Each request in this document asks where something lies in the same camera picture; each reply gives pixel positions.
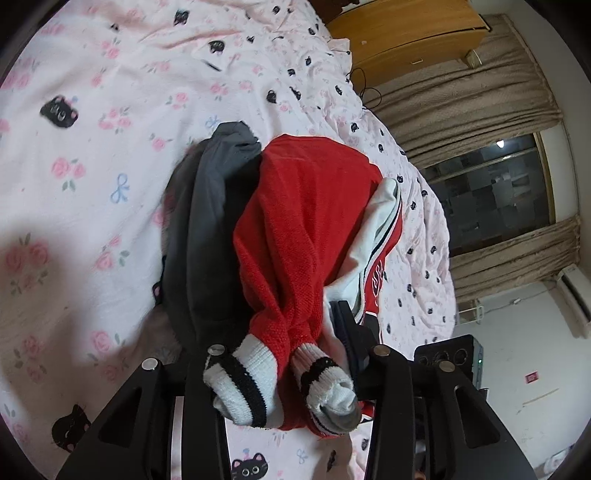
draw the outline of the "bed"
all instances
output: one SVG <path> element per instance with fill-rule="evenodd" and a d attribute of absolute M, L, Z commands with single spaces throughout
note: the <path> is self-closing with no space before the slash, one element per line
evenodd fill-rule
<path fill-rule="evenodd" d="M 71 425 L 83 434 L 146 357 L 178 355 L 152 295 L 174 209 L 164 192 L 221 122 L 244 121 L 263 147 L 329 137 L 397 178 L 383 341 L 411 358 L 451 335 L 443 211 L 355 95 L 351 64 L 306 0 L 70 0 L 26 46 L 0 87 L 0 410 L 46 478 Z M 371 422 L 328 440 L 227 425 L 230 458 L 261 454 L 269 479 L 364 476 Z"/>

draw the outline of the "red sign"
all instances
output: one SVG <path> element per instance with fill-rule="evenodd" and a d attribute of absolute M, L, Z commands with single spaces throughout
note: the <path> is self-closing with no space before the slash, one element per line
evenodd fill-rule
<path fill-rule="evenodd" d="M 538 372 L 534 372 L 532 374 L 525 376 L 525 383 L 532 383 L 532 382 L 535 382 L 536 380 L 539 380 L 539 379 L 540 379 L 540 376 L 538 375 Z"/>

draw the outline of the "sweater cuff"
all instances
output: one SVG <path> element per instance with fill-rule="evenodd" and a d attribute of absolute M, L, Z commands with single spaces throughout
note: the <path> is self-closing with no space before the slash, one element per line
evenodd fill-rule
<path fill-rule="evenodd" d="M 361 420 L 353 381 L 332 358 L 312 343 L 300 345 L 291 356 L 291 366 L 319 430 L 343 435 Z"/>
<path fill-rule="evenodd" d="M 231 355 L 203 372 L 216 394 L 213 406 L 237 425 L 280 427 L 283 409 L 277 393 L 277 360 L 267 346 L 248 334 Z"/>

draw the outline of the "black cable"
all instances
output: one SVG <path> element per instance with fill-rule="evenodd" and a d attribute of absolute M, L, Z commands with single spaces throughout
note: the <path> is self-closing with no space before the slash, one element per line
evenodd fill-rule
<path fill-rule="evenodd" d="M 364 70 L 363 70 L 363 68 L 361 68 L 361 67 L 355 67 L 353 70 L 351 70 L 351 71 L 350 71 L 350 72 L 349 72 L 349 73 L 346 75 L 346 77 L 348 77 L 349 81 L 351 80 L 351 75 L 353 75 L 353 72 L 354 72 L 355 70 L 360 70 L 360 71 L 361 71 L 361 73 L 363 74 L 363 88 L 362 88 L 362 89 L 361 89 L 361 91 L 358 93 L 358 96 L 359 96 L 359 98 L 361 98 L 361 103 L 363 104 L 363 109 L 364 109 L 364 110 L 369 110 L 370 112 L 372 112 L 372 113 L 373 113 L 374 111 L 373 111 L 372 109 L 373 109 L 373 108 L 377 108 L 377 107 L 380 105 L 380 103 L 382 103 L 382 92 L 380 92 L 380 91 L 379 91 L 377 88 L 374 88 L 374 87 L 368 87 L 368 86 L 367 86 L 367 77 L 365 76 L 365 71 L 364 71 Z M 374 105 L 374 106 L 373 106 L 373 107 L 371 107 L 371 108 L 370 108 L 370 107 L 368 107 L 368 106 L 366 106 L 366 105 L 364 104 L 364 102 L 363 102 L 363 96 L 365 95 L 365 92 L 367 92 L 368 90 L 374 90 L 374 91 L 378 92 L 378 95 L 379 95 L 379 101 L 378 101 L 378 104 L 377 104 L 377 105 Z"/>

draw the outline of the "white wall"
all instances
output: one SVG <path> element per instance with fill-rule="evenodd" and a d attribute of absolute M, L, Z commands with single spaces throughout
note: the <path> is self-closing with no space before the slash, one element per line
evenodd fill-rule
<path fill-rule="evenodd" d="M 578 183 L 581 265 L 591 273 L 591 83 L 556 30 L 524 0 L 515 0 L 508 15 L 544 71 L 564 115 Z"/>
<path fill-rule="evenodd" d="M 481 15 L 503 14 L 508 12 L 515 0 L 470 0 L 470 5 Z"/>
<path fill-rule="evenodd" d="M 542 283 L 482 303 L 489 312 L 482 323 L 456 326 L 454 336 L 470 333 L 482 344 L 488 402 L 535 468 L 573 444 L 591 417 L 591 339 L 573 336 L 567 324 L 572 314 L 561 294 Z M 534 371 L 540 379 L 526 384 Z"/>
<path fill-rule="evenodd" d="M 550 169 L 556 221 L 559 222 L 572 217 L 579 211 L 569 139 L 563 124 L 542 130 L 540 134 Z"/>

